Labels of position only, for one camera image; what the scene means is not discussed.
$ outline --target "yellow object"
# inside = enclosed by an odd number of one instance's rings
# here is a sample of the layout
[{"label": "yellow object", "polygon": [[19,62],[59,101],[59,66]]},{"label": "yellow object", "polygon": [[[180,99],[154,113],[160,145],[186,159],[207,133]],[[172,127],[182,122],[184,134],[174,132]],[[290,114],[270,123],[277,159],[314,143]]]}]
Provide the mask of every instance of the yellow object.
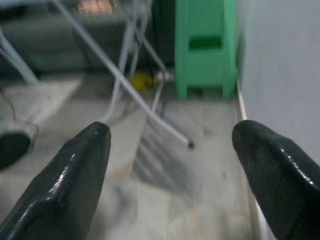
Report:
[{"label": "yellow object", "polygon": [[134,87],[134,89],[139,93],[144,92],[148,86],[155,85],[155,81],[153,80],[153,78],[146,73],[135,74],[132,77],[130,83]]}]

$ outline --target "green plastic stool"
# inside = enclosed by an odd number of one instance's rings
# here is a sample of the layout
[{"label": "green plastic stool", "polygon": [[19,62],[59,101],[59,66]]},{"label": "green plastic stool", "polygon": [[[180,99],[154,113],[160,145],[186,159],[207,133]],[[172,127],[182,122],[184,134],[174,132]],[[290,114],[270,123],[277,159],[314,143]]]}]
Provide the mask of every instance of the green plastic stool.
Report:
[{"label": "green plastic stool", "polygon": [[176,0],[175,78],[181,100],[188,88],[222,86],[226,99],[236,86],[236,0]]}]

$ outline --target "floor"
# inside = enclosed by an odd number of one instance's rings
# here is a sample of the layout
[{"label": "floor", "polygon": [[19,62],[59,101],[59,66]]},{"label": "floor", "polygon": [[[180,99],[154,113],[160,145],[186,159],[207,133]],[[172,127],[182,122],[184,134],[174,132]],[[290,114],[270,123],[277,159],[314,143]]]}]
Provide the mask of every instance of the floor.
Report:
[{"label": "floor", "polygon": [[[5,89],[16,118],[40,131],[32,151],[0,174],[0,222],[62,145],[103,116],[111,89],[109,75],[78,73]],[[158,112],[195,149],[186,149],[124,96],[108,124],[109,164],[88,239],[253,239],[248,184],[231,141],[235,102],[210,90],[180,102],[169,84]],[[35,136],[33,125],[8,116],[11,109],[0,96],[0,134],[15,129]]]}]

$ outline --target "white wall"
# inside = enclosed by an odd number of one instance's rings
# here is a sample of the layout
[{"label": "white wall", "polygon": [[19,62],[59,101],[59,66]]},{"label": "white wall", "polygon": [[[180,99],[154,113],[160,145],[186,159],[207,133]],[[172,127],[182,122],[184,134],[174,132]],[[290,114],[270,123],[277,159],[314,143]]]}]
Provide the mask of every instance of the white wall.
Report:
[{"label": "white wall", "polygon": [[320,164],[320,0],[239,0],[239,37],[248,118]]}]

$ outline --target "black object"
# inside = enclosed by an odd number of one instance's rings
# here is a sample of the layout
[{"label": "black object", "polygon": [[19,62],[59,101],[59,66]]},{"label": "black object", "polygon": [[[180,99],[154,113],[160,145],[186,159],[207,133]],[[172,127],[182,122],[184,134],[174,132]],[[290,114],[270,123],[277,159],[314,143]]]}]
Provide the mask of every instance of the black object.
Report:
[{"label": "black object", "polygon": [[30,138],[22,132],[10,132],[0,137],[0,170],[19,160],[29,149]]},{"label": "black object", "polygon": [[320,239],[320,167],[292,140],[251,120],[232,141],[251,190],[278,240]]},{"label": "black object", "polygon": [[37,175],[0,226],[1,240],[84,240],[108,165],[109,128],[95,122]]},{"label": "black object", "polygon": [[0,21],[7,21],[11,19],[21,18],[26,14],[27,6],[10,6],[0,9]]}]

